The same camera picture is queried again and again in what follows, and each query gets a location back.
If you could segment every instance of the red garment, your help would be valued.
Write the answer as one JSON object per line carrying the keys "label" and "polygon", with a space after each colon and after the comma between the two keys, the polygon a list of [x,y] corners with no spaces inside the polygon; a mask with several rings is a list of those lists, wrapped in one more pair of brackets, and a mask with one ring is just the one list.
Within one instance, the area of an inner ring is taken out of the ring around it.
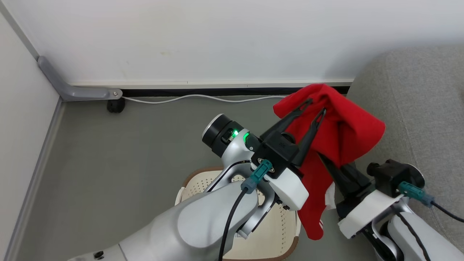
{"label": "red garment", "polygon": [[291,94],[274,105],[274,112],[283,118],[308,98],[313,99],[313,104],[286,131],[293,134],[298,143],[316,114],[322,107],[327,109],[300,168],[309,198],[298,215],[308,237],[318,240],[324,234],[319,220],[325,209],[324,195],[332,183],[332,177],[317,152],[331,159],[338,167],[353,162],[380,141],[385,124],[325,84],[312,84]]}

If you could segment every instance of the teal connector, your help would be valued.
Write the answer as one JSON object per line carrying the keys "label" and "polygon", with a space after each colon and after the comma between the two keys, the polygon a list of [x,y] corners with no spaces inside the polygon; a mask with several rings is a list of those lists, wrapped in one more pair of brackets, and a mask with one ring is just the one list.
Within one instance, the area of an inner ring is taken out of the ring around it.
{"label": "teal connector", "polygon": [[422,204],[429,208],[432,207],[432,201],[435,199],[432,195],[427,194],[423,189],[418,188],[406,181],[400,183],[398,190],[401,194],[419,200]]}
{"label": "teal connector", "polygon": [[243,181],[242,185],[240,185],[240,188],[244,190],[247,188],[247,194],[251,194],[253,190],[256,188],[258,183],[263,179],[264,175],[272,169],[272,163],[268,161],[267,159],[264,159],[261,164],[253,171],[253,174],[251,177],[245,179]]}

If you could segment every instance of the wall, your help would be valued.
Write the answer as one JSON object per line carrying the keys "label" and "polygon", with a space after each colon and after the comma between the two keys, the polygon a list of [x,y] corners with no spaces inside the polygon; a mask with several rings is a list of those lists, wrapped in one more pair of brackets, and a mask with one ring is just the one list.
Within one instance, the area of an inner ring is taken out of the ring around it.
{"label": "wall", "polygon": [[0,14],[0,259],[6,253],[58,94]]}
{"label": "wall", "polygon": [[344,81],[385,50],[464,40],[460,0],[3,1],[82,85]]}

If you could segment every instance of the black wheel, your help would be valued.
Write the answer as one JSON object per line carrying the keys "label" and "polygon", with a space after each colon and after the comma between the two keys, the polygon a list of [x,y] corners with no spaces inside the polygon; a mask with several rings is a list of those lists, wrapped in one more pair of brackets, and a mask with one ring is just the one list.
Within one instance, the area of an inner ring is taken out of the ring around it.
{"label": "black wheel", "polygon": [[126,106],[126,100],[124,98],[120,98],[117,100],[108,100],[106,104],[106,109],[111,113],[120,113],[124,110]]}

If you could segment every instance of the gray sofa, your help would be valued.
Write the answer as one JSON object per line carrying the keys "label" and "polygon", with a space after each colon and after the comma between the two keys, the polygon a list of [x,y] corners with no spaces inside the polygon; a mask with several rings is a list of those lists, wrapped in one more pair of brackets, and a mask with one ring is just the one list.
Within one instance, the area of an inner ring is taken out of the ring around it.
{"label": "gray sofa", "polygon": [[[356,161],[391,158],[421,170],[436,202],[464,217],[464,46],[385,53],[354,80],[347,97],[386,123],[377,146]],[[415,200],[413,210],[464,252],[464,224]]]}

